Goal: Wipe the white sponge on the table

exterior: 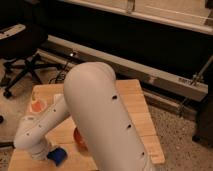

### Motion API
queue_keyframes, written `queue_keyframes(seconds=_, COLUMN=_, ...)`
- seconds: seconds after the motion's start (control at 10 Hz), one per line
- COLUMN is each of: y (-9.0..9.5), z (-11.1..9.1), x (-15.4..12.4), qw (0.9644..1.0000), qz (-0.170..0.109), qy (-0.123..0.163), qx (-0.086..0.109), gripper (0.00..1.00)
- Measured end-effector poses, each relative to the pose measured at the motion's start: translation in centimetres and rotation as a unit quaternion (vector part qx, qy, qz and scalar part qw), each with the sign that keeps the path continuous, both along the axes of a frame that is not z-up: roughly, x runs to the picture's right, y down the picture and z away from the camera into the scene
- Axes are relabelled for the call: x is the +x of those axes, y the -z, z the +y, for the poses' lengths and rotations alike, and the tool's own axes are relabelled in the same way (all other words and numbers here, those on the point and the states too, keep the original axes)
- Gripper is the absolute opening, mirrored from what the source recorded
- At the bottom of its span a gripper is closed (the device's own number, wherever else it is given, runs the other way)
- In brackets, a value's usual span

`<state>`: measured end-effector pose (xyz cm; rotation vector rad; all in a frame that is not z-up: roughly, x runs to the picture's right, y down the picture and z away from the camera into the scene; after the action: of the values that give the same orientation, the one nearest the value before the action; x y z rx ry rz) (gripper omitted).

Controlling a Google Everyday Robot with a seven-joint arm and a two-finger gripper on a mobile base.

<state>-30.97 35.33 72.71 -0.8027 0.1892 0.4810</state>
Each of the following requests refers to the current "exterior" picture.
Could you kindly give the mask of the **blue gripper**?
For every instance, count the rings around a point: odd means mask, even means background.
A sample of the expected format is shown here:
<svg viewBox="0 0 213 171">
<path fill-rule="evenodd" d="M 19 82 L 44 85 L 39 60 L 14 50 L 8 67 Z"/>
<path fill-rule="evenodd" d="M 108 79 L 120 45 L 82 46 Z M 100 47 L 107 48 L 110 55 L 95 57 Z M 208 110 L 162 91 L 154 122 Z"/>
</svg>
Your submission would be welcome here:
<svg viewBox="0 0 213 171">
<path fill-rule="evenodd" d="M 58 147 L 55 150 L 49 152 L 47 158 L 52 160 L 56 166 L 59 166 L 67 158 L 67 153 L 63 148 Z"/>
</svg>

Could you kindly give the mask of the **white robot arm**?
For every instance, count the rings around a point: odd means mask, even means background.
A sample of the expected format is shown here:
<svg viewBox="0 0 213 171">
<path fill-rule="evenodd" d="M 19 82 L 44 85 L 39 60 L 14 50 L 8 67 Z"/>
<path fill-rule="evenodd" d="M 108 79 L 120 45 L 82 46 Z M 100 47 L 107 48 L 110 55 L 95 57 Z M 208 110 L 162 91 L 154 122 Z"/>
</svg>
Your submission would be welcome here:
<svg viewBox="0 0 213 171">
<path fill-rule="evenodd" d="M 113 68 L 86 62 L 72 68 L 63 95 L 41 116 L 24 117 L 14 145 L 37 159 L 51 149 L 46 134 L 72 118 L 100 171 L 156 171 L 116 87 Z"/>
</svg>

